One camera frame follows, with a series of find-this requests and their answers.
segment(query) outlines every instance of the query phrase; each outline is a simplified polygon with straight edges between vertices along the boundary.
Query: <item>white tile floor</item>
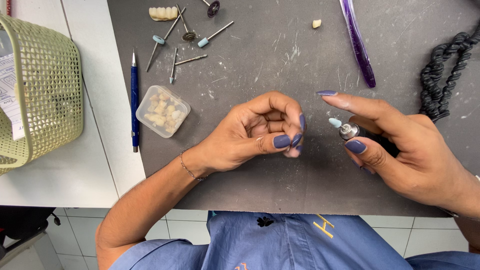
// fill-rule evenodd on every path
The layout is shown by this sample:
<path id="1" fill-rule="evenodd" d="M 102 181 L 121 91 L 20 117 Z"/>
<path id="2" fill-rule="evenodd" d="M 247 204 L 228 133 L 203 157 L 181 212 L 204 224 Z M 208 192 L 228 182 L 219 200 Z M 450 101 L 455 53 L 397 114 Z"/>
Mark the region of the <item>white tile floor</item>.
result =
<path id="1" fill-rule="evenodd" d="M 47 233 L 65 270 L 98 270 L 95 230 L 109 209 L 57 208 L 61 226 L 49 219 Z M 447 250 L 467 251 L 468 244 L 452 218 L 361 216 L 400 255 L 406 257 Z M 146 238 L 185 238 L 207 244 L 207 211 L 172 209 Z"/>

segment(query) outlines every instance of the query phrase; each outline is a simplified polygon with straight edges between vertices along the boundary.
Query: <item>purple toothbrush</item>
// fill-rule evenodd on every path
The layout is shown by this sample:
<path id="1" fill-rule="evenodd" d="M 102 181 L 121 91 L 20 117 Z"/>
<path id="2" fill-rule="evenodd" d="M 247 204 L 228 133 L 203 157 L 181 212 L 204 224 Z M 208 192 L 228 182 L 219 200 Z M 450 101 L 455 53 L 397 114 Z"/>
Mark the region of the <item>purple toothbrush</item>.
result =
<path id="1" fill-rule="evenodd" d="M 375 76 L 373 76 L 372 66 L 370 65 L 370 59 L 368 59 L 367 50 L 361 40 L 360 30 L 357 25 L 357 19 L 355 18 L 355 12 L 353 11 L 352 0 L 340 0 L 342 5 L 343 15 L 347 22 L 348 32 L 350 33 L 350 40 L 352 41 L 353 52 L 357 58 L 357 62 L 360 66 L 363 78 L 368 87 L 375 87 Z"/>

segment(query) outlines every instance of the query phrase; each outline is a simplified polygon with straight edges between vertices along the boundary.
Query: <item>painted fingernail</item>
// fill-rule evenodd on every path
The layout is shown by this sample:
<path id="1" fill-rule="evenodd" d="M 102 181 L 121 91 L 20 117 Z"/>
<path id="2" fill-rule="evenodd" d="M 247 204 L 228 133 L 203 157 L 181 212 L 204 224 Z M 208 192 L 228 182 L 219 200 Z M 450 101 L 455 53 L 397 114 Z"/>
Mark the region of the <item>painted fingernail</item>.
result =
<path id="1" fill-rule="evenodd" d="M 273 138 L 275 148 L 285 148 L 290 145 L 290 137 L 287 134 L 279 135 Z"/>
<path id="2" fill-rule="evenodd" d="M 298 133 L 297 135 L 295 135 L 293 137 L 293 140 L 292 140 L 292 147 L 295 147 L 297 146 L 297 144 L 300 142 L 301 140 L 301 137 L 302 137 L 302 134 L 301 133 Z"/>
<path id="3" fill-rule="evenodd" d="M 303 113 L 300 115 L 300 128 L 302 131 L 305 130 L 305 115 Z"/>
<path id="4" fill-rule="evenodd" d="M 361 168 L 360 168 L 360 165 L 359 165 L 357 162 L 355 162 L 354 160 L 352 160 L 352 162 L 353 162 L 353 164 L 354 164 L 355 166 L 357 166 L 357 168 L 361 169 Z"/>
<path id="5" fill-rule="evenodd" d="M 364 145 L 363 142 L 357 140 L 348 141 L 345 147 L 354 154 L 361 154 L 367 149 L 367 146 Z"/>
<path id="6" fill-rule="evenodd" d="M 317 94 L 319 94 L 320 96 L 333 96 L 336 94 L 336 92 L 332 90 L 325 90 L 325 91 L 318 91 Z"/>
<path id="7" fill-rule="evenodd" d="M 366 174 L 368 174 L 368 175 L 372 175 L 372 174 L 373 174 L 372 171 L 370 171 L 369 169 L 367 169 L 367 168 L 365 168 L 365 167 L 363 167 L 362 170 L 363 170 Z"/>

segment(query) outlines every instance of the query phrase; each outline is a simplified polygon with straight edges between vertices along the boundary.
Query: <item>blue shirt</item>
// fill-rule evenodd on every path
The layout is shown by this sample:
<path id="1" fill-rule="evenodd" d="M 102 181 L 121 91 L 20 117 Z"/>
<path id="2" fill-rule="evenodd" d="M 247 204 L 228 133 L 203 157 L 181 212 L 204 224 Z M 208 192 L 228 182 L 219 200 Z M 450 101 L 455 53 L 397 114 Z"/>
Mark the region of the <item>blue shirt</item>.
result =
<path id="1" fill-rule="evenodd" d="M 480 270 L 480 255 L 449 251 L 402 258 L 359 216 L 209 212 L 209 245 L 150 240 L 111 270 Z"/>

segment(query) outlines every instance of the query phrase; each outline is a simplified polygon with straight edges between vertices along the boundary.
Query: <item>dental handpiece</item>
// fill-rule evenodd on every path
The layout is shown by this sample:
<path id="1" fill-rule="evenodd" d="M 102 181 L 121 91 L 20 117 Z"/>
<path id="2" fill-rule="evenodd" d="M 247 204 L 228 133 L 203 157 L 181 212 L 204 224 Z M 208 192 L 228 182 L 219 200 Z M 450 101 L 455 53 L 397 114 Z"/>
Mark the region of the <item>dental handpiece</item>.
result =
<path id="1" fill-rule="evenodd" d="M 396 145 L 394 143 L 390 142 L 387 138 L 385 138 L 381 135 L 378 135 L 378 134 L 374 134 L 374 133 L 366 130 L 365 128 L 363 128 L 363 127 L 361 127 L 361 126 L 359 126 L 355 123 L 352 123 L 352 122 L 348 122 L 348 123 L 345 123 L 345 124 L 341 125 L 338 128 L 338 134 L 345 141 L 348 141 L 348 140 L 350 140 L 352 138 L 355 138 L 355 137 L 369 138 L 370 140 L 375 141 L 379 145 L 381 145 L 387 151 L 387 153 L 392 155 L 392 157 L 394 157 L 394 158 L 396 158 L 397 155 L 400 153 L 400 150 L 398 150 Z"/>

